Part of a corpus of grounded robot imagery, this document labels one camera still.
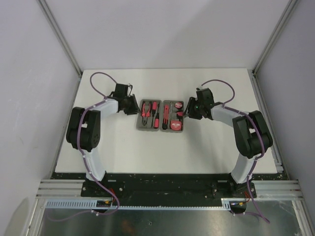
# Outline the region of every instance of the wire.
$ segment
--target wire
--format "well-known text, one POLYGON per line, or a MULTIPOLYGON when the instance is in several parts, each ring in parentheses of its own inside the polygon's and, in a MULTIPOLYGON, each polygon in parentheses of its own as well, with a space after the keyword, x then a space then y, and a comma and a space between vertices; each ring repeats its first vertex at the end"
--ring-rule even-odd
POLYGON ((100 91, 99 91, 97 88, 95 88, 95 86, 93 85, 92 77, 93 77, 94 75, 97 75, 97 74, 102 74, 102 75, 108 76, 108 77, 111 78, 112 81, 114 81, 116 84, 117 84, 117 81, 116 81, 113 77, 111 77, 109 74, 106 74, 106 73, 100 72, 100 71, 95 72, 95 73, 93 73, 93 74, 90 76, 90 84, 91 84, 91 87, 95 90, 95 92, 99 93, 99 94, 102 95, 104 98, 106 98, 107 96, 106 96, 104 93, 100 92, 100 91))
POLYGON ((233 92, 233 96, 232 96, 229 100, 223 102, 222 105, 223 105, 223 108, 224 108, 224 106, 226 105, 226 103, 229 103, 230 101, 232 101, 232 100, 235 98, 235 90, 234 90, 234 88, 232 87, 232 85, 230 85, 228 82, 223 81, 223 80, 208 80, 208 81, 204 82, 201 86, 204 86, 205 84, 207 84, 207 83, 209 83, 209 82, 213 82, 213 81, 221 82, 221 83, 224 83, 224 84, 228 85, 228 86, 231 88, 232 92, 233 92))
POLYGON ((245 198, 246 198, 246 203, 248 203, 251 200, 250 195, 247 193, 247 191, 244 191, 245 198))
POLYGON ((71 216, 63 218, 63 219, 53 219, 48 214, 46 214, 46 217, 47 217, 48 220, 53 221, 53 222, 63 222, 63 221, 72 219, 72 218, 74 218, 74 217, 76 217, 78 215, 81 215, 83 213, 88 213, 88 212, 93 212, 93 211, 92 210, 83 210, 83 211, 80 211, 80 212, 78 212, 78 213, 76 213, 74 215, 71 215, 71 216))
POLYGON ((112 188, 109 189, 113 194, 115 194, 114 190, 112 188))
POLYGON ((204 83, 202 84, 202 86, 204 86, 205 84, 207 84, 207 83, 209 83, 209 82, 213 82, 213 81, 222 82, 222 83, 228 85, 228 86, 232 89, 232 92, 233 92, 232 98, 230 98, 229 100, 223 102, 222 107, 223 107, 224 109, 227 109, 227 110, 230 110, 230 111, 233 111, 233 112, 236 112, 236 113, 238 113, 238 114, 241 114, 241 115, 245 116, 245 117, 250 121, 250 123, 252 124, 252 126, 253 126, 253 128, 254 128, 256 134, 257 134, 257 137, 258 137, 258 139, 259 139, 259 143, 260 143, 260 145, 261 145, 261 155, 258 156, 258 157, 255 157, 254 163, 253 163, 253 165, 252 165, 252 167, 251 167, 251 169, 250 169, 250 171, 249 171, 249 173, 248 173, 248 175, 247 175, 247 178, 246 178, 247 189, 248 189, 249 195, 250 195, 250 197, 251 197, 251 199, 252 199, 252 203, 253 203, 253 205, 255 206, 256 210, 258 211, 258 214, 257 214, 257 213, 254 213, 254 212, 245 212, 245 214, 250 214, 250 215, 259 216, 259 217, 261 217, 264 221, 266 221, 268 224, 270 224, 270 221, 269 221, 269 220, 262 214, 262 212, 260 211, 260 209, 259 209, 259 207, 258 207, 256 201, 254 200, 254 197, 252 196, 252 192, 251 192, 251 188, 250 188, 250 177, 251 177, 251 175, 252 175, 252 173, 253 173, 253 171, 254 171, 254 169, 255 169, 255 166, 256 166, 256 164, 257 164, 257 161, 265 155, 265 146, 264 146, 264 143, 263 143, 263 141, 262 141, 260 132, 259 132, 259 130, 258 130, 256 124, 254 123, 254 121, 252 120, 252 118, 251 118, 248 114, 246 114, 246 113, 244 113, 244 112, 241 112, 241 111, 239 111, 239 110, 236 110, 236 109, 234 109, 234 108, 230 108, 230 107, 227 107, 227 106, 226 106, 226 103, 232 101, 232 100, 234 99, 234 97, 235 97, 235 90, 234 90, 234 88, 232 87, 232 85, 230 85, 228 82, 223 81, 223 80, 208 80, 208 81, 204 82, 204 83))
POLYGON ((129 92, 129 95, 128 95, 128 97, 130 97, 130 95, 131 95, 131 92, 132 92, 132 89, 133 89, 133 86, 132 86, 132 85, 129 85, 128 87, 130 88, 130 92, 129 92))

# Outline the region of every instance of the gray plastic tray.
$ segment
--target gray plastic tray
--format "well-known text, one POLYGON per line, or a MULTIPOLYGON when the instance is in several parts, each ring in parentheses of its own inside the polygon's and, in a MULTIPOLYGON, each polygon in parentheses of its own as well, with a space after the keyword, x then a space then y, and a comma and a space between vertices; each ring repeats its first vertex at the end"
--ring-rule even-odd
POLYGON ((172 130, 172 129, 170 128, 170 121, 171 121, 171 119, 176 119, 176 120, 178 120, 177 117, 176 117, 176 112, 178 112, 178 111, 184 111, 184 107, 185 107, 185 106, 184 106, 184 102, 183 102, 183 101, 178 101, 178 100, 164 100, 164 101, 163 101, 163 106, 162 106, 162 108, 160 109, 160 110, 161 110, 161 113, 160 113, 160 115, 159 115, 159 123, 160 123, 159 129, 160 129, 161 131, 163 131, 163 132, 172 132, 172 133, 181 133, 181 132, 183 132, 183 130, 184 130, 184 117, 182 117, 182 119, 181 119, 181 122, 182 122, 182 129, 181 129, 181 130, 178 130, 178 131, 172 130), (181 107, 180 109, 177 109, 177 108, 175 107, 175 103, 177 103, 177 102, 180 102, 180 103, 182 104, 182 107, 181 107), (172 106, 172 108, 170 108, 171 112, 170 112, 170 114, 168 115, 167 129, 163 129, 163 127, 162 127, 162 125, 163 125, 163 118, 164 118, 164 105, 172 106))

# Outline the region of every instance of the purple cable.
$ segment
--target purple cable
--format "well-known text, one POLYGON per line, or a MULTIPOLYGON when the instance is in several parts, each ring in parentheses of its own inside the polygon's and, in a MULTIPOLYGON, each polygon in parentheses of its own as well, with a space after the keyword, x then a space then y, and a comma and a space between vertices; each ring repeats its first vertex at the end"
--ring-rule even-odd
POLYGON ((64 218, 64 219, 53 219, 53 218, 51 218, 48 214, 46 214, 46 217, 47 217, 48 220, 53 221, 53 222, 62 222, 62 221, 69 220, 69 219, 71 219, 71 218, 73 218, 73 217, 76 217, 77 215, 81 215, 81 214, 83 214, 83 213, 88 213, 88 212, 91 212, 91 210, 80 211, 80 212, 78 212, 78 213, 76 213, 76 214, 74 214, 74 215, 72 215, 72 216, 69 216, 69 217, 67 217, 67 218, 64 218))
POLYGON ((106 74, 106 73, 104 73, 104 72, 95 72, 95 73, 93 73, 93 74, 90 76, 90 84, 91 84, 91 87, 92 87, 97 93, 99 93, 100 95, 102 95, 102 96, 105 98, 106 95, 105 95, 104 93, 100 92, 99 90, 97 90, 97 88, 95 88, 94 85, 93 85, 93 83, 92 83, 92 77, 93 77, 94 75, 97 75, 97 74, 106 75, 106 76, 108 76, 109 78, 111 78, 112 81, 114 81, 115 83, 117 83, 117 81, 116 81, 113 77, 111 77, 109 74, 106 74))
POLYGON ((231 212, 233 215, 253 215, 253 216, 261 217, 261 215, 259 215, 258 213, 255 213, 255 212, 234 213, 234 211, 232 211, 232 210, 230 210, 230 212, 231 212))
MULTIPOLYGON (((82 154, 82 156, 83 156, 83 162, 84 162, 85 168, 87 169, 88 173, 90 174, 90 176, 92 177, 92 179, 94 180, 94 182, 97 183, 97 184, 98 184, 102 189, 104 189, 106 192, 108 192, 109 194, 111 194, 111 195, 113 196, 113 198, 117 201, 117 207, 116 207, 113 211, 111 211, 111 212, 105 212, 105 213, 96 212, 96 215, 110 215, 110 214, 115 213, 115 212, 119 209, 119 207, 120 207, 119 199, 116 197, 116 195, 115 195, 114 193, 112 193, 109 189, 107 189, 105 186, 103 186, 103 185, 93 176, 93 174, 92 174, 92 172, 91 172, 91 170, 90 170, 90 168, 89 168, 89 166, 88 166, 88 164, 87 164, 87 161, 86 161, 86 159, 85 159, 85 154, 84 154, 84 152, 83 152, 83 150, 81 149, 81 146, 80 146, 81 129, 82 129, 82 124, 83 124, 83 120, 84 120, 84 117, 85 117, 86 113, 87 113, 90 109, 96 108, 96 107, 98 107, 98 106, 104 104, 104 103, 106 102, 106 98, 107 98, 107 96, 104 95, 103 93, 101 93, 100 91, 98 91, 98 90, 94 87, 94 85, 93 85, 93 83, 92 83, 92 77, 93 77, 94 75, 96 75, 96 74, 103 74, 103 75, 106 75, 106 76, 108 76, 109 78, 111 78, 111 79, 117 84, 116 80, 114 80, 113 77, 111 77, 110 75, 108 75, 108 74, 106 74, 106 73, 103 73, 103 72, 95 72, 95 73, 93 73, 93 74, 90 76, 90 84, 91 84, 92 88, 93 88, 97 93, 99 93, 100 95, 102 95, 103 98, 104 98, 104 100, 102 100, 102 101, 100 101, 100 102, 98 102, 98 103, 96 103, 96 104, 94 104, 94 105, 88 107, 87 109, 84 110, 83 114, 81 115, 80 122, 79 122, 79 128, 78 128, 78 134, 77 134, 77 146, 78 146, 78 150, 81 152, 81 154, 82 154)), ((80 214, 83 214, 83 213, 88 213, 88 212, 93 212, 93 210, 80 211, 80 212, 78 212, 78 213, 76 213, 76 214, 74 214, 74 215, 72 215, 72 216, 69 216, 69 217, 67 217, 67 218, 64 218, 64 219, 52 219, 52 218, 50 218, 48 215, 46 215, 46 217, 47 217, 50 221, 53 221, 53 222, 62 222, 62 221, 69 220, 69 219, 71 219, 71 218, 73 218, 73 217, 75 217, 75 216, 77 216, 77 215, 80 215, 80 214)))
POLYGON ((251 167, 251 169, 250 169, 250 172, 249 172, 248 175, 247 175, 246 183, 247 183, 248 192, 249 192, 250 197, 251 197, 251 199, 252 199, 252 203, 254 204, 256 210, 258 211, 258 214, 255 213, 255 212, 246 212, 245 214, 258 215, 258 216, 261 217, 264 221, 266 221, 268 224, 270 224, 270 221, 269 221, 269 220, 262 214, 262 212, 260 211, 260 209, 259 209, 257 203, 256 203, 255 200, 254 200, 254 197, 252 196, 252 192, 251 192, 251 188, 250 188, 250 176, 251 176, 251 174, 253 173, 253 171, 254 171, 254 169, 255 169, 257 160, 260 159, 260 158, 262 158, 262 157, 265 155, 265 147, 264 147, 264 143, 263 143, 263 141, 262 141, 260 132, 259 132, 257 126, 255 125, 254 121, 252 120, 252 118, 251 118, 248 114, 246 114, 246 113, 244 113, 244 112, 241 112, 241 111, 239 111, 239 110, 236 110, 236 109, 234 109, 234 108, 230 108, 230 107, 225 106, 226 103, 232 101, 232 100, 234 99, 234 97, 235 97, 235 90, 234 90, 234 88, 232 87, 232 85, 230 85, 228 82, 223 81, 223 80, 208 80, 208 81, 204 82, 204 83, 202 84, 202 86, 204 86, 206 83, 209 83, 209 82, 212 82, 212 81, 222 82, 222 83, 228 85, 228 86, 232 89, 232 92, 233 92, 232 98, 229 99, 229 100, 227 100, 226 102, 223 102, 222 107, 223 107, 224 109, 227 109, 227 110, 230 110, 230 111, 233 111, 233 112, 236 112, 236 113, 238 113, 238 114, 241 114, 241 115, 245 116, 245 117, 250 121, 250 123, 252 124, 252 126, 253 126, 253 128, 254 128, 256 134, 257 134, 257 137, 258 137, 259 142, 260 142, 260 145, 261 145, 261 155, 255 158, 254 163, 253 163, 253 165, 252 165, 252 167, 251 167))
POLYGON ((229 103, 230 101, 232 101, 232 100, 235 98, 235 90, 234 90, 234 88, 232 87, 232 85, 230 85, 228 82, 223 81, 223 80, 208 80, 208 81, 204 82, 201 86, 204 86, 205 84, 207 84, 207 83, 209 83, 209 82, 213 82, 213 81, 218 81, 218 82, 224 83, 224 84, 228 85, 228 86, 232 89, 233 96, 232 96, 229 100, 227 100, 226 102, 223 102, 222 105, 223 105, 223 107, 224 107, 224 106, 226 105, 226 103, 229 103))
POLYGON ((115 195, 114 193, 112 193, 109 189, 107 189, 106 187, 104 187, 104 186, 93 176, 93 174, 92 174, 92 172, 91 172, 91 170, 90 170, 90 168, 89 168, 89 166, 88 166, 88 164, 87 164, 87 161, 86 161, 86 159, 85 159, 85 154, 84 154, 84 152, 83 152, 83 150, 81 149, 81 146, 80 146, 80 135, 81 135, 81 129, 82 129, 82 124, 83 124, 83 119, 84 119, 86 113, 87 113, 90 109, 95 108, 95 107, 98 107, 98 106, 102 105, 102 104, 105 103, 105 102, 106 102, 106 100, 104 99, 103 101, 98 102, 98 103, 96 103, 95 105, 90 106, 90 107, 88 107, 87 109, 84 110, 84 112, 83 112, 83 114, 81 115, 81 118, 80 118, 79 128, 78 128, 78 135, 77 135, 77 146, 78 146, 78 150, 81 152, 81 154, 82 154, 82 156, 83 156, 84 165, 85 165, 85 168, 87 169, 88 173, 90 174, 90 176, 92 177, 92 179, 95 181, 95 183, 97 183, 97 184, 98 184, 102 189, 104 189, 106 192, 108 192, 109 194, 111 194, 111 195, 115 198, 115 200, 117 201, 117 207, 115 208, 115 210, 113 210, 113 211, 111 211, 111 212, 109 212, 109 213, 107 213, 107 212, 105 212, 105 213, 98 213, 98 214, 100 214, 100 215, 110 215, 110 214, 113 214, 114 212, 116 212, 116 211, 119 209, 120 202, 119 202, 118 198, 116 197, 116 195, 115 195))

